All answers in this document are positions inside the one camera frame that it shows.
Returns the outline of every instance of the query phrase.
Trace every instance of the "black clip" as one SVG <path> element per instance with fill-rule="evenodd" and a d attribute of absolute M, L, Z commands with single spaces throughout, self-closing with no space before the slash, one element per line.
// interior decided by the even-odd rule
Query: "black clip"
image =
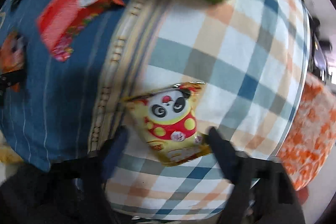
<path fill-rule="evenodd" d="M 23 82 L 26 77 L 27 73 L 24 69 L 0 75 L 0 107 L 3 107 L 4 105 L 6 88 L 14 86 L 19 82 Z"/>

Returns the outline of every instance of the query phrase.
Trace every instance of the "panda eye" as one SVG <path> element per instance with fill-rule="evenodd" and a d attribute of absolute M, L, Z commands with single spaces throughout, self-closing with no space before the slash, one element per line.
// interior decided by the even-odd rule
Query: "panda eye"
<path fill-rule="evenodd" d="M 185 107 L 184 97 L 177 98 L 175 104 L 173 105 L 174 112 L 179 113 L 184 109 L 184 107 Z"/>
<path fill-rule="evenodd" d="M 159 117 L 159 118 L 163 118 L 167 114 L 166 109 L 160 105 L 153 105 L 152 112 L 156 117 Z"/>

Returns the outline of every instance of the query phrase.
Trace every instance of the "cartoon panda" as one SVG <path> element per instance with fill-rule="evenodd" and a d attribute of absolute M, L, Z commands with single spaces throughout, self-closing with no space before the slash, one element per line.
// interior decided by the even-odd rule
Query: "cartoon panda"
<path fill-rule="evenodd" d="M 188 89 L 171 90 L 154 95 L 146 102 L 145 124 L 150 134 L 162 140 L 181 142 L 196 133 L 195 113 Z"/>

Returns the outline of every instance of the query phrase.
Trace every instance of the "panda face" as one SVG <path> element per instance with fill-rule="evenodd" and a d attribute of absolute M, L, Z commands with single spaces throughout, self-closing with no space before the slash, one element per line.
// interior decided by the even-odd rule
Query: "panda face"
<path fill-rule="evenodd" d="M 158 123 L 185 116 L 190 110 L 185 94 L 178 90 L 154 95 L 148 106 L 149 118 Z"/>

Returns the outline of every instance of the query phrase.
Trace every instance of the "yellow polka dot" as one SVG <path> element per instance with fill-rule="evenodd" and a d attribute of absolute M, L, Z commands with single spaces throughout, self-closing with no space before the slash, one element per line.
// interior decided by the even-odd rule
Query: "yellow polka dot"
<path fill-rule="evenodd" d="M 153 123 L 152 122 L 148 122 L 147 123 L 147 128 L 148 129 L 152 129 L 153 128 Z"/>
<path fill-rule="evenodd" d="M 185 122 L 184 122 L 184 127 L 187 130 L 193 130 L 195 128 L 195 121 L 192 118 L 188 118 Z"/>
<path fill-rule="evenodd" d="M 156 129 L 154 129 L 154 133 L 156 136 L 166 135 L 166 131 L 162 127 L 157 127 Z"/>

